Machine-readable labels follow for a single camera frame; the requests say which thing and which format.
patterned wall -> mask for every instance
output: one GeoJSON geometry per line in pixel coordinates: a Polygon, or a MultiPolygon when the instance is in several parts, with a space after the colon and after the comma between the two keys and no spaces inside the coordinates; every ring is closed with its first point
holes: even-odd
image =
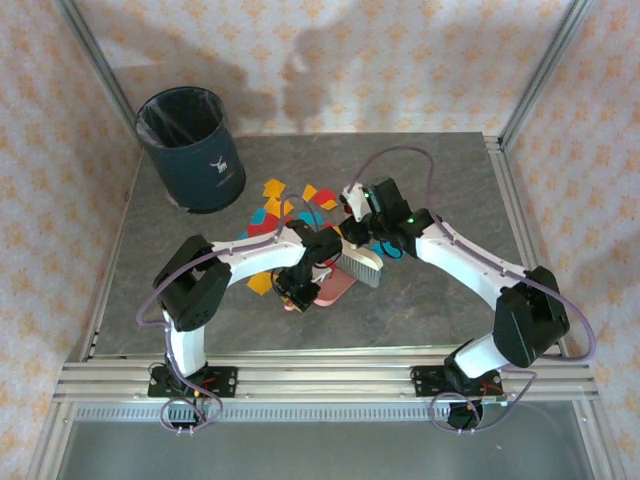
{"type": "Polygon", "coordinates": [[[219,93],[236,133],[497,135],[570,0],[77,0],[134,109],[219,93]]]}
{"type": "Polygon", "coordinates": [[[0,24],[0,478],[15,480],[86,328],[138,151],[50,0],[3,0],[0,24]]]}
{"type": "Polygon", "coordinates": [[[596,378],[640,471],[640,8],[597,2],[509,155],[538,252],[598,335],[596,378]]]}

red paper piece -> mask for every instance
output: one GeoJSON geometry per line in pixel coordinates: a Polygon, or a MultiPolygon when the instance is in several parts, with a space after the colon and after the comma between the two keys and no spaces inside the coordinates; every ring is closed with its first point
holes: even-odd
{"type": "Polygon", "coordinates": [[[264,227],[262,225],[249,225],[247,227],[247,235],[250,237],[255,237],[256,235],[262,235],[266,233],[264,231],[264,227]]]}
{"type": "Polygon", "coordinates": [[[264,217],[264,221],[262,222],[262,226],[264,227],[265,232],[272,232],[276,228],[278,228],[278,222],[280,219],[271,213],[267,213],[264,217]]]}
{"type": "Polygon", "coordinates": [[[315,203],[316,205],[322,206],[329,200],[335,201],[336,194],[328,188],[323,188],[322,190],[318,191],[318,193],[316,193],[311,200],[313,200],[313,203],[315,203]]]}

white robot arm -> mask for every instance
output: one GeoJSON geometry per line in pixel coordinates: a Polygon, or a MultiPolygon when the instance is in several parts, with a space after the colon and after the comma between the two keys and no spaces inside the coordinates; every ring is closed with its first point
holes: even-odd
{"type": "Polygon", "coordinates": [[[197,269],[200,278],[187,272],[159,296],[165,320],[171,325],[170,342],[174,365],[189,377],[206,365],[204,329],[214,316],[226,289],[259,272],[283,268],[274,280],[278,293],[304,311],[316,298],[317,285],[329,268],[319,267],[342,250],[342,240],[333,228],[313,231],[305,222],[287,223],[274,233],[234,242],[208,243],[202,236],[190,237],[154,281],[157,286],[181,265],[204,253],[224,252],[197,269]]]}
{"type": "Polygon", "coordinates": [[[509,364],[529,366],[569,329],[563,305],[527,287],[512,272],[558,291],[553,274],[544,267],[531,272],[506,262],[464,239],[447,223],[445,235],[429,212],[411,211],[391,178],[345,188],[340,197],[351,214],[341,225],[345,239],[363,245],[371,239],[389,241],[407,254],[432,264],[476,292],[495,313],[494,328],[482,338],[462,345],[447,359],[445,373],[456,389],[470,379],[509,364]],[[469,251],[458,246],[462,242],[469,251]],[[484,258],[502,271],[489,268],[484,258]]]}

dark blue trash can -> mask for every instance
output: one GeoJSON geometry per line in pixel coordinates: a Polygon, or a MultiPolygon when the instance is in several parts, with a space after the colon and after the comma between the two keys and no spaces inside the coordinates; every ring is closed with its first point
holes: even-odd
{"type": "Polygon", "coordinates": [[[245,171],[215,93],[198,87],[158,93],[138,112],[136,132],[179,207],[211,213],[242,193],[245,171]]]}

metal bracket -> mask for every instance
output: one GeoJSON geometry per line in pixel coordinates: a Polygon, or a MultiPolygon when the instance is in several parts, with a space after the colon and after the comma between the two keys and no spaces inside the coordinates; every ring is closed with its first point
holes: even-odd
{"type": "MultiPolygon", "coordinates": [[[[220,398],[233,398],[238,384],[236,367],[206,366],[198,371],[200,380],[193,380],[196,385],[206,388],[220,398]]],[[[183,388],[174,378],[166,365],[159,364],[151,369],[151,379],[147,391],[149,398],[194,397],[192,388],[183,388]]]]}
{"type": "MultiPolygon", "coordinates": [[[[411,369],[411,383],[416,397],[434,397],[439,393],[455,391],[444,375],[444,366],[425,365],[411,369]]],[[[502,379],[497,370],[491,370],[479,378],[471,380],[462,391],[468,397],[503,396],[502,379]]]]}

